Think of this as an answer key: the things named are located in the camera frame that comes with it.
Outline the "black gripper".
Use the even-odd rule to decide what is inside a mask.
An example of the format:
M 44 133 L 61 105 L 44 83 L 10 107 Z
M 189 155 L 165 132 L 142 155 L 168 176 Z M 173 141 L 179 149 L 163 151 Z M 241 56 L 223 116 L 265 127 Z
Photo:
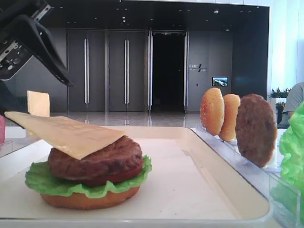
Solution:
M 50 10 L 44 0 L 16 0 L 0 13 L 0 115 L 5 112 L 29 114 L 9 91 L 3 81 L 10 80 L 31 59 L 37 58 L 55 78 L 66 86 L 74 83 L 68 78 L 49 30 L 38 23 Z M 4 28 L 14 20 L 14 37 Z

